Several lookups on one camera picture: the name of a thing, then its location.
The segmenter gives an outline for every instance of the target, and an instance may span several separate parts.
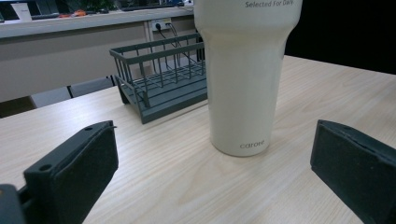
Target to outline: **table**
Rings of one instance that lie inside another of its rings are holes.
[[[317,121],[396,147],[395,96],[396,76],[285,56],[271,145],[236,158],[210,144],[206,102],[142,125],[110,88],[0,119],[0,183],[112,119],[120,168],[85,223],[361,223],[310,169]]]

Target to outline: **desk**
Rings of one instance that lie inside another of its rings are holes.
[[[195,33],[192,7],[0,24],[0,103],[114,75],[108,51],[154,40],[151,20],[169,17],[179,35]]]
[[[0,119],[1,183],[112,119],[120,168],[85,223],[361,223],[310,169],[317,121],[396,147],[395,96],[396,76],[285,56],[271,145],[235,158],[211,146],[205,102],[142,125],[110,88]]]

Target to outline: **screw hole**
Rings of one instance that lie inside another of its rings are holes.
[[[51,167],[51,165],[47,164],[47,165],[43,165],[40,167],[40,169],[38,169],[39,171],[47,171],[49,170]]]

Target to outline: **power outlet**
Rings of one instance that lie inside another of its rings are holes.
[[[172,21],[170,18],[152,20],[151,21],[152,31],[158,31],[157,24],[161,25],[161,30],[170,29],[169,25],[166,25],[166,24],[171,24],[171,23],[172,23]]]

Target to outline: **dish rack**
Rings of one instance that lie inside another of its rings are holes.
[[[121,100],[143,124],[207,99],[199,39],[199,34],[183,35],[110,50]]]

